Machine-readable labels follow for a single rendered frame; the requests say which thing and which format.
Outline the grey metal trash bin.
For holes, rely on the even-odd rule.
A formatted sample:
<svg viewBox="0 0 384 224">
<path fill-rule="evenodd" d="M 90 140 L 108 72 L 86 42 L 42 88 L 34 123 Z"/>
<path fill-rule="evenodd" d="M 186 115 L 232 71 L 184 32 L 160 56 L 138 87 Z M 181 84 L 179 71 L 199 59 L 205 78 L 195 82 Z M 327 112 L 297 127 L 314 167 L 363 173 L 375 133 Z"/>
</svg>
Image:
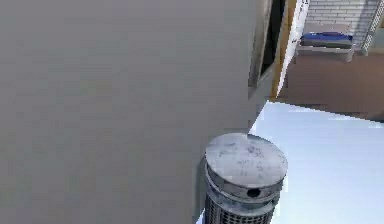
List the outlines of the grey metal trash bin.
<svg viewBox="0 0 384 224">
<path fill-rule="evenodd" d="M 288 161 L 272 142 L 252 134 L 214 138 L 204 155 L 203 224 L 271 224 Z"/>
</svg>

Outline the white lattice panel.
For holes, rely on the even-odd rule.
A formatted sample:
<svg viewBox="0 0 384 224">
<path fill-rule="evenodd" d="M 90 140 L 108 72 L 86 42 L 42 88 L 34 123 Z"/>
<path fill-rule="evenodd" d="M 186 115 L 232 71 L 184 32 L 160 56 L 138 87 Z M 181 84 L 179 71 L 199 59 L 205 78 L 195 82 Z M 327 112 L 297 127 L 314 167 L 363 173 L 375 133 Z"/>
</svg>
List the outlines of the white lattice panel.
<svg viewBox="0 0 384 224">
<path fill-rule="evenodd" d="M 367 56 L 369 53 L 369 48 L 373 42 L 376 29 L 380 25 L 381 17 L 383 14 L 384 14 L 384 0 L 379 0 L 374 16 L 370 23 L 369 29 L 367 30 L 366 37 L 361 46 L 361 53 L 364 56 Z"/>
</svg>

